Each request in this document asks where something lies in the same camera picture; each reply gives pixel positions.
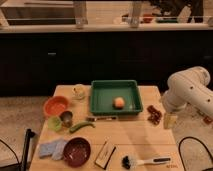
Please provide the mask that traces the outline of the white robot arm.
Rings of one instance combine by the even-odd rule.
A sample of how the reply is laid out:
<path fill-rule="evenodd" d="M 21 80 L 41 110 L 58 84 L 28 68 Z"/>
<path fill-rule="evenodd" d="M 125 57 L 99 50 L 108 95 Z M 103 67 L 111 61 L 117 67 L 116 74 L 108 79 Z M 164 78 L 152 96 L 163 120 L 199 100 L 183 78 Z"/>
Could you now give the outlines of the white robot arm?
<path fill-rule="evenodd" d="M 208 70 L 201 66 L 173 73 L 168 78 L 168 90 L 161 97 L 165 109 L 165 129 L 173 127 L 177 120 L 177 112 L 183 110 L 187 104 L 195 106 L 213 119 L 213 90 L 207 87 L 210 79 Z"/>

